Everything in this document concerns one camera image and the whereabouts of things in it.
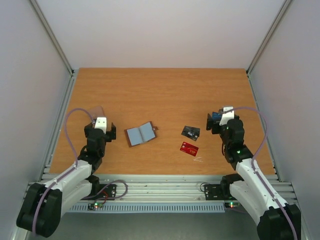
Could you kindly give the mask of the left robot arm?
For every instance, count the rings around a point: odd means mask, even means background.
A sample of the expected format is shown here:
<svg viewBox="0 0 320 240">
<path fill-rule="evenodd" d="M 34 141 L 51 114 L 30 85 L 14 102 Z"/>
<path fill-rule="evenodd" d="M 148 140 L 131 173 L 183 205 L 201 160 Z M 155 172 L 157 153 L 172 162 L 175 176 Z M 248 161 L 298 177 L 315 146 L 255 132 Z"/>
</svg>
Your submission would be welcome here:
<svg viewBox="0 0 320 240">
<path fill-rule="evenodd" d="M 86 125 L 86 145 L 75 162 L 57 177 L 28 188 L 16 219 L 17 227 L 48 238 L 74 204 L 100 195 L 99 178 L 94 173 L 102 163 L 107 143 L 116 139 L 116 127 L 112 125 L 107 130 L 107 126 L 106 117 Z"/>
</svg>

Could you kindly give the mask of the blue VIP card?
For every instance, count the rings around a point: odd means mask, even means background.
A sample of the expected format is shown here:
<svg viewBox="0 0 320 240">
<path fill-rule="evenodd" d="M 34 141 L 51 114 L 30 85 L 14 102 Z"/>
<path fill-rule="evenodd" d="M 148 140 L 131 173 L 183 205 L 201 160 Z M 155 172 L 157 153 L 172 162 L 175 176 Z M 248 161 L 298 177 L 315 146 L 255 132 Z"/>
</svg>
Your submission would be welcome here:
<svg viewBox="0 0 320 240">
<path fill-rule="evenodd" d="M 223 116 L 223 111 L 219 110 L 218 112 L 212 112 L 211 118 L 214 121 L 220 121 Z"/>
<path fill-rule="evenodd" d="M 182 132 L 181 132 L 181 135 L 185 136 L 193 141 L 197 141 L 200 136 L 200 131 L 201 131 L 201 129 L 198 127 L 192 127 L 192 126 L 185 125 Z"/>
</svg>

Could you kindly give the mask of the brown leather card holder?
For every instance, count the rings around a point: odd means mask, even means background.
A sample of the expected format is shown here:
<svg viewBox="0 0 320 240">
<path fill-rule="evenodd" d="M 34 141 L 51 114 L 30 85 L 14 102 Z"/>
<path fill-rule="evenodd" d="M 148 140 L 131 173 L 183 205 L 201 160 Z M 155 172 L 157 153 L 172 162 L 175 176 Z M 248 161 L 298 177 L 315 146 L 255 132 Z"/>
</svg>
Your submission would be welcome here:
<svg viewBox="0 0 320 240">
<path fill-rule="evenodd" d="M 130 148 L 145 144 L 157 138 L 158 127 L 152 121 L 148 121 L 139 127 L 124 130 L 128 146 Z"/>
</svg>

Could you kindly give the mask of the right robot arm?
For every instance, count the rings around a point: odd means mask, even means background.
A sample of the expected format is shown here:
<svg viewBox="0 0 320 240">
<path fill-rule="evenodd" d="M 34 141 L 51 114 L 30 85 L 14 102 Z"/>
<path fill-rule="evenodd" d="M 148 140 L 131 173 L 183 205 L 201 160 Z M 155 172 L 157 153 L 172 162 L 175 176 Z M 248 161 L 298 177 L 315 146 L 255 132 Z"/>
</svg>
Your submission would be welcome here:
<svg viewBox="0 0 320 240">
<path fill-rule="evenodd" d="M 236 171 L 222 177 L 221 194 L 243 206 L 256 224 L 259 239 L 301 239 L 300 209 L 280 196 L 262 173 L 245 145 L 245 129 L 239 116 L 232 111 L 208 114 L 206 130 L 220 136 L 222 155 Z"/>
</svg>

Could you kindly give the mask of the red VIP card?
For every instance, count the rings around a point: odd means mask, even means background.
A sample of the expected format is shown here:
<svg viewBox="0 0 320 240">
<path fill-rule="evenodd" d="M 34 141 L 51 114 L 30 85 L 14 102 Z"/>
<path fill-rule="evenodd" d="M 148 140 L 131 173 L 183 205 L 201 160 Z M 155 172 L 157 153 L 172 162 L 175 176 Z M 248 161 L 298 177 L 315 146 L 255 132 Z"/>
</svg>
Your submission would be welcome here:
<svg viewBox="0 0 320 240">
<path fill-rule="evenodd" d="M 195 157 L 197 155 L 198 150 L 199 150 L 199 148 L 197 146 L 192 145 L 192 144 L 185 142 L 185 141 L 181 144 L 181 147 L 180 147 L 181 152 L 184 152 L 184 153 L 191 155 L 193 157 Z"/>
</svg>

